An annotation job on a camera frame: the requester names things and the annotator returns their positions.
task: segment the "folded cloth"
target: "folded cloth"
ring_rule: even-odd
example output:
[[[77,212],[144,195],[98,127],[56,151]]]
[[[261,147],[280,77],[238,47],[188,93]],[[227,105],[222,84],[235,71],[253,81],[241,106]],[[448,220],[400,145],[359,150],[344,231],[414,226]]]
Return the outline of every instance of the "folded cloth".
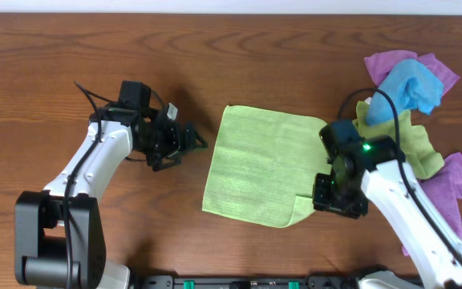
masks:
[[[413,51],[385,51],[365,57],[365,65],[375,85],[379,86],[386,79],[391,69],[405,59],[416,59],[425,65],[443,83],[443,94],[447,93],[459,79],[459,76],[454,71],[436,59],[434,53],[418,56]]]
[[[330,173],[326,122],[245,106],[224,110],[203,211],[282,228],[307,218],[317,173]]]
[[[405,109],[418,108],[431,114],[435,106],[440,105],[443,84],[422,63],[406,59],[393,67],[387,78],[379,85],[393,100],[399,115]],[[372,96],[367,113],[368,125],[380,124],[392,120],[393,112],[389,103],[378,92]]]
[[[420,186],[440,212],[443,219],[462,240],[462,221],[457,200],[462,199],[462,154],[453,153],[445,159],[445,166]],[[406,248],[402,247],[405,256]]]
[[[393,120],[373,126],[367,125],[368,104],[359,101],[356,105],[357,120],[353,124],[360,136],[371,138],[388,135],[395,139],[395,123]],[[405,110],[399,115],[400,148],[406,155],[406,161],[413,168],[415,176],[426,180],[434,176],[443,166],[444,160],[437,153],[422,125],[411,126],[411,111]]]

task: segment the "purple cloth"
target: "purple cloth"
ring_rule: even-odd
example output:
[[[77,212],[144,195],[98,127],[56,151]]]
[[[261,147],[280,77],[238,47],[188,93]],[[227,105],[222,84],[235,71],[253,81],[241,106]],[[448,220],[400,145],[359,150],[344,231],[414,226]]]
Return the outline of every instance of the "purple cloth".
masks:
[[[440,212],[443,219],[462,240],[462,221],[457,200],[462,199],[462,154],[453,153],[445,159],[445,166],[432,178],[421,181],[420,186]],[[404,256],[408,256],[402,247]]]
[[[445,64],[440,62],[434,56],[434,53],[418,56],[413,51],[386,51],[375,53],[372,56],[365,57],[365,65],[368,73],[374,81],[375,85],[379,86],[388,76],[391,69],[399,62],[405,59],[416,59],[435,75],[444,86],[443,95],[450,90],[459,79]]]

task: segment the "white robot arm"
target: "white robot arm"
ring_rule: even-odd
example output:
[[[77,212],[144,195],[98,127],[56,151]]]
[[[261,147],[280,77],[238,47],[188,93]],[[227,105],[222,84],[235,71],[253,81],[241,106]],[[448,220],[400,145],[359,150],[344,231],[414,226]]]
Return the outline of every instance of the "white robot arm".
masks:
[[[416,265],[424,287],[426,289],[443,288],[451,281],[462,286],[462,266],[452,256],[406,190],[397,160],[376,166],[377,169],[373,172],[365,171],[361,189],[390,222]],[[411,166],[404,162],[403,169],[425,210],[449,243],[453,245],[454,250],[462,256],[461,239],[452,231],[420,188]],[[360,281],[361,288],[388,289],[395,285],[391,282],[396,278],[395,276],[390,276],[389,273],[387,276],[382,275],[366,276]],[[403,280],[398,281],[398,284],[397,287],[404,286],[401,284],[408,287],[414,286]]]
[[[102,98],[79,88],[90,101],[89,95]],[[180,164],[187,152],[207,147],[192,124],[181,127],[175,122],[177,109],[172,104],[166,108],[157,96],[162,109],[150,108],[151,94],[157,96],[142,83],[123,81],[119,100],[108,101],[91,115],[87,136],[66,168],[42,192],[21,194],[15,205],[15,277],[19,283],[82,289],[140,285],[126,266],[106,260],[98,204],[108,183],[132,150],[145,154],[143,161],[159,171]],[[66,227],[65,238],[46,235],[44,229],[56,226]]]
[[[395,142],[389,136],[364,140],[350,120],[329,124],[320,136],[333,169],[330,175],[317,176],[314,208],[358,218],[367,213],[371,201],[409,252],[426,289],[462,287],[462,241],[429,201],[411,166],[404,160],[399,165],[403,153]],[[371,289],[415,286],[389,271],[368,275],[359,285]]]

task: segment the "yellow-green cloth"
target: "yellow-green cloth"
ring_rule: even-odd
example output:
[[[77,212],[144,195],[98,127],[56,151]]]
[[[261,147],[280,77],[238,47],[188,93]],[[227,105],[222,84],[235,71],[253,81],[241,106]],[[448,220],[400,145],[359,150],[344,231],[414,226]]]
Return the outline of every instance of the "yellow-green cloth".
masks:
[[[353,120],[360,136],[371,138],[388,135],[395,139],[395,122],[387,122],[368,126],[365,118],[369,105],[359,101],[356,106],[357,120]],[[399,114],[400,148],[406,155],[406,161],[413,168],[415,176],[422,180],[434,176],[444,166],[444,160],[429,142],[427,132],[423,125],[411,126],[411,111],[409,109]]]
[[[314,179],[330,173],[326,122],[245,106],[224,110],[203,211],[282,228],[311,215]]]

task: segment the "table surface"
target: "table surface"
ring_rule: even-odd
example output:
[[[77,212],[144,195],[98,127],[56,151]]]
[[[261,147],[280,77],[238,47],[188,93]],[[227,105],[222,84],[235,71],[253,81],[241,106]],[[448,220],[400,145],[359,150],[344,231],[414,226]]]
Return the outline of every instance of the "table surface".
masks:
[[[374,206],[360,220],[315,213],[285,229],[201,211],[226,105],[332,121],[348,93],[373,85],[363,57],[393,49],[434,52],[461,76],[413,121],[444,157],[462,152],[462,17],[0,14],[0,287],[18,286],[18,195],[56,177],[86,134],[92,108],[73,80],[113,99],[122,80],[143,81],[210,145],[159,173],[119,166],[100,204],[109,259],[143,274],[304,276],[376,263],[415,274]]]

